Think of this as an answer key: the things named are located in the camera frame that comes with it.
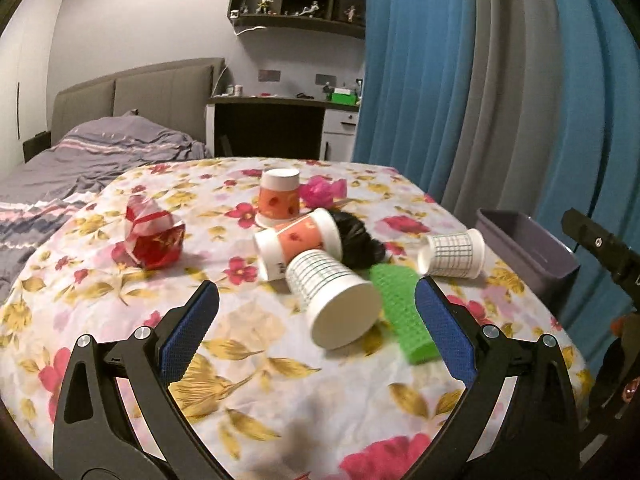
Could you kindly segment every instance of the white cable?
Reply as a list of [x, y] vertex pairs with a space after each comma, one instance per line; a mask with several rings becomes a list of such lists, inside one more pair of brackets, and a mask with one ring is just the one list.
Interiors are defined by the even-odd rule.
[[[267, 27], [263, 27], [262, 25], [258, 25], [257, 27], [252, 27], [252, 28], [244, 28], [243, 30], [241, 30], [240, 32], [236, 32], [234, 31], [234, 34], [236, 36], [240, 36], [240, 34], [244, 34], [245, 32], [249, 32], [251, 30], [260, 30], [261, 28], [267, 28]], [[222, 72], [220, 72], [220, 75], [218, 76], [218, 80], [216, 81], [216, 84], [213, 85], [213, 88], [211, 90], [211, 97], [213, 97], [216, 94], [216, 89], [218, 88], [218, 84], [220, 83], [220, 80], [222, 79], [223, 74], [226, 72], [226, 69], [229, 67], [229, 65], [227, 63], [225, 63], [225, 67], [222, 69]]]

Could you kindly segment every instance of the blue gripper pad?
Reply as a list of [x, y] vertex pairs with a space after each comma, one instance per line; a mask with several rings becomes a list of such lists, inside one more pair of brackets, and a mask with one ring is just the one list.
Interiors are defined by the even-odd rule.
[[452, 377], [470, 388], [476, 378], [474, 347], [441, 297], [425, 279], [415, 286], [415, 307]]
[[202, 293], [185, 305], [186, 314], [167, 338], [159, 355], [160, 379], [164, 384], [179, 381], [211, 326], [220, 305], [218, 288], [209, 283]]

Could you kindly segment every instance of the silver bolt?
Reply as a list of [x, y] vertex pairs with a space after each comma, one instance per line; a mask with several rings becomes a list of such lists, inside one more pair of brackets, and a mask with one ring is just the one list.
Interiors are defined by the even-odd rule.
[[133, 333], [136, 339], [146, 339], [151, 335], [151, 329], [148, 326], [141, 326]]
[[542, 336], [542, 342], [549, 348], [553, 348], [554, 346], [556, 346], [556, 338], [549, 334], [545, 334]]
[[91, 336], [90, 336], [90, 335], [84, 334], [84, 335], [81, 335], [81, 336], [78, 338], [78, 346], [79, 346], [79, 347], [85, 347], [85, 346], [87, 346], [90, 342], [91, 342]]
[[495, 339], [500, 335], [500, 331], [497, 326], [485, 325], [482, 327], [482, 333], [489, 339]]

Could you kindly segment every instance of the paper cup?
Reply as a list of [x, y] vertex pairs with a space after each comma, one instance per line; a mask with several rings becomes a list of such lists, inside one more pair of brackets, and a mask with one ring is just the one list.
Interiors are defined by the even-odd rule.
[[382, 299], [371, 282], [324, 251], [305, 251], [287, 267], [289, 288], [306, 308], [312, 341], [331, 350], [362, 336], [378, 319]]
[[285, 277], [287, 265], [304, 251], [322, 249], [336, 260], [342, 259], [340, 231], [326, 209], [265, 229], [254, 235], [258, 252], [258, 275], [264, 282]]
[[258, 213], [260, 227], [275, 227], [300, 215], [300, 172], [277, 168], [262, 173]]
[[484, 266], [484, 238], [477, 229], [427, 236], [418, 253], [418, 271], [432, 276], [477, 278]]

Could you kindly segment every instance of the green box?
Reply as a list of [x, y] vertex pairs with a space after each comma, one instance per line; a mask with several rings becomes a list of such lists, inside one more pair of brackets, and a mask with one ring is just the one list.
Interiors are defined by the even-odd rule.
[[338, 103], [340, 105], [354, 105], [358, 101], [358, 97], [355, 94], [331, 94], [331, 102]]

